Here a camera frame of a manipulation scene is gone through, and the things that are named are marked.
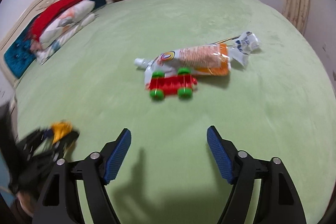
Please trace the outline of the person left hand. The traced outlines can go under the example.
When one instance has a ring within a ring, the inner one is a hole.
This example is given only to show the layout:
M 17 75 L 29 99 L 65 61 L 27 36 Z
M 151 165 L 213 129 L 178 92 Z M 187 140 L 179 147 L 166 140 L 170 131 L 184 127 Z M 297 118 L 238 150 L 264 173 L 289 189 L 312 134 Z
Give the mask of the person left hand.
M 33 194 L 28 191 L 21 190 L 17 192 L 16 196 L 23 211 L 31 218 L 33 218 L 35 207 L 37 205 L 37 200 L 35 199 Z

